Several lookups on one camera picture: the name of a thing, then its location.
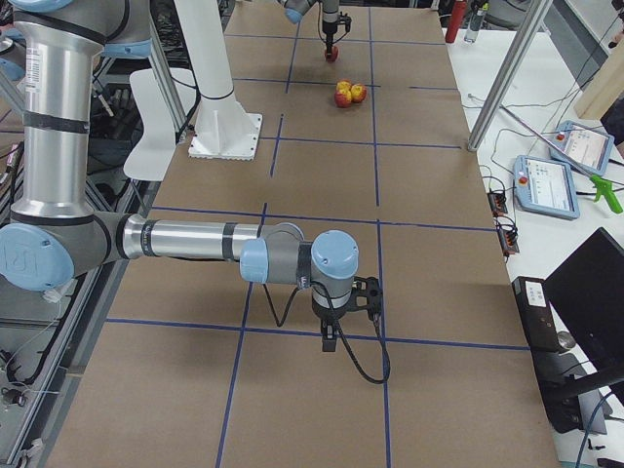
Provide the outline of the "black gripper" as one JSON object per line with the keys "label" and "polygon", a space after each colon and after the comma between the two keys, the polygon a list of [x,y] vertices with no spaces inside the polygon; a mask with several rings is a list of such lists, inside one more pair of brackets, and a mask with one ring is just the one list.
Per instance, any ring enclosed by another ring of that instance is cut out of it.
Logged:
{"label": "black gripper", "polygon": [[337,33],[339,24],[339,12],[322,12],[322,31],[326,34],[326,51],[333,52],[334,34]]}
{"label": "black gripper", "polygon": [[312,309],[321,321],[322,351],[336,350],[338,332],[334,319],[342,318],[356,303],[352,294],[327,299],[319,292],[312,292]]}

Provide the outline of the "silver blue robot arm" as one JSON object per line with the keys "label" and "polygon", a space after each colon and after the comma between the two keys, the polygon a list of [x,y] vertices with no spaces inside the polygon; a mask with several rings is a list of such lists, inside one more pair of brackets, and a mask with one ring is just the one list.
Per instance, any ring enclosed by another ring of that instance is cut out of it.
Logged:
{"label": "silver blue robot arm", "polygon": [[86,200],[93,62],[151,51],[145,1],[17,1],[26,42],[24,183],[1,230],[1,273],[45,291],[122,258],[233,261],[264,286],[310,289],[323,348],[343,341],[340,318],[357,305],[359,250],[340,230],[306,241],[290,223],[259,226],[152,220],[95,211]]}
{"label": "silver blue robot arm", "polygon": [[338,0],[285,0],[279,1],[285,10],[285,16],[291,23],[299,23],[316,4],[320,7],[322,40],[325,44],[325,56],[329,59],[337,51],[334,39],[340,23]]}

